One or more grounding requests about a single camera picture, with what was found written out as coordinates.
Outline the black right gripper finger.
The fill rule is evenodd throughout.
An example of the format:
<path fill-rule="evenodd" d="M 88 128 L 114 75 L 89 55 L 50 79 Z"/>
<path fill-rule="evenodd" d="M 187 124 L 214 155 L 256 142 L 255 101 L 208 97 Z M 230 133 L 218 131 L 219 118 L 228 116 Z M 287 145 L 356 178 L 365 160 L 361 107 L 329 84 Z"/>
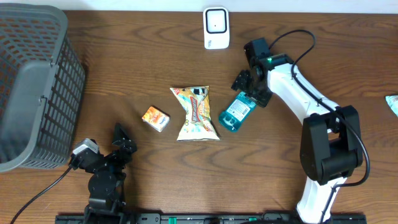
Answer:
<path fill-rule="evenodd" d="M 241 70 L 235 81 L 231 85 L 231 89 L 234 91 L 247 92 L 251 86 L 252 76 L 249 70 Z"/>
<path fill-rule="evenodd" d="M 261 108 L 265 108 L 268 105 L 272 95 L 272 92 L 264 92 L 261 94 L 251 94 L 249 95 L 249 98 Z"/>

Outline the teal mouthwash bottle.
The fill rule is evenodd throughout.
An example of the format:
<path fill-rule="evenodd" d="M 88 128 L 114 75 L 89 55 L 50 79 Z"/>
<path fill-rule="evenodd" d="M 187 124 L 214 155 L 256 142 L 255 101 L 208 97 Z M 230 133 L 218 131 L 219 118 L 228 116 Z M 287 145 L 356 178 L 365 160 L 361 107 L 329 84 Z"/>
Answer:
<path fill-rule="evenodd" d="M 255 108 L 256 103 L 241 91 L 228 108 L 219 115 L 218 120 L 223 127 L 235 133 Z"/>

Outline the small orange box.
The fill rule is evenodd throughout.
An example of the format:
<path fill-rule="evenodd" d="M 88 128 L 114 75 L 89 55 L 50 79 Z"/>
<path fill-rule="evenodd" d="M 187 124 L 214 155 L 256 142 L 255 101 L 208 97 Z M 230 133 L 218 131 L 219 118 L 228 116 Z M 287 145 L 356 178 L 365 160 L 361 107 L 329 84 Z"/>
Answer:
<path fill-rule="evenodd" d="M 149 124 L 158 132 L 162 132 L 168 125 L 170 117 L 163 113 L 161 110 L 150 106 L 149 109 L 142 116 L 142 120 Z"/>

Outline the yellow snack bag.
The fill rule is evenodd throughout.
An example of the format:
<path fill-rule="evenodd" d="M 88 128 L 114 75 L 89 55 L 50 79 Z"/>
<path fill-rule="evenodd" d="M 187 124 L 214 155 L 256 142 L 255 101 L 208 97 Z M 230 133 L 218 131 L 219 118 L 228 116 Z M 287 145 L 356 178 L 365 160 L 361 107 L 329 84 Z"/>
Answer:
<path fill-rule="evenodd" d="M 209 86 L 170 88 L 170 91 L 185 110 L 177 141 L 219 141 L 211 122 Z"/>

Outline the white teal tissue pack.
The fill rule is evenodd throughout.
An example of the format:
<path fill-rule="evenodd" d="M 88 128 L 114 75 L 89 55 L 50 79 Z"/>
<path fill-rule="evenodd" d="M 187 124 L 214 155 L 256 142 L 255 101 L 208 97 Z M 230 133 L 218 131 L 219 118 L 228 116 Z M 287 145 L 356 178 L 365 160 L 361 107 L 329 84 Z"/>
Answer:
<path fill-rule="evenodd" d="M 385 100 L 391 111 L 398 116 L 398 95 L 385 96 Z"/>

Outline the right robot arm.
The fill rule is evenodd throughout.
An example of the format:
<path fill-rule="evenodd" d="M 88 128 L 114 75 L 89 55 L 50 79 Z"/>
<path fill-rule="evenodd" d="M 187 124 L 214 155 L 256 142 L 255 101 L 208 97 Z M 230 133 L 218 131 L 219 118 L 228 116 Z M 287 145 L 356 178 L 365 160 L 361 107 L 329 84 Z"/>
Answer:
<path fill-rule="evenodd" d="M 257 106 L 268 105 L 277 95 L 302 124 L 300 162 L 307 176 L 293 223 L 361 222 L 363 218 L 333 216 L 331 207 L 339 189 L 361 185 L 369 176 L 348 183 L 355 168 L 369 162 L 361 140 L 359 114 L 349 105 L 339 106 L 322 95 L 286 54 L 274 55 L 271 45 L 260 38 L 248 42 L 244 52 L 249 69 L 242 70 L 232 84 L 239 95 L 219 116 L 220 123 L 236 132 Z"/>

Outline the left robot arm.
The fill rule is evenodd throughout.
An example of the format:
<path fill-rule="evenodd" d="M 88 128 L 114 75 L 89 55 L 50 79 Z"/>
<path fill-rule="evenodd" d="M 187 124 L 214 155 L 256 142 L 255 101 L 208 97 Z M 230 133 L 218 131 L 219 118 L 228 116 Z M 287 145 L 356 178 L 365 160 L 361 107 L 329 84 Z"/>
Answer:
<path fill-rule="evenodd" d="M 126 173 L 123 170 L 132 161 L 137 146 L 120 123 L 115 124 L 112 145 L 118 148 L 105 156 L 95 140 L 86 138 L 72 151 L 69 166 L 92 175 L 83 223 L 131 222 L 131 214 L 124 210 Z"/>

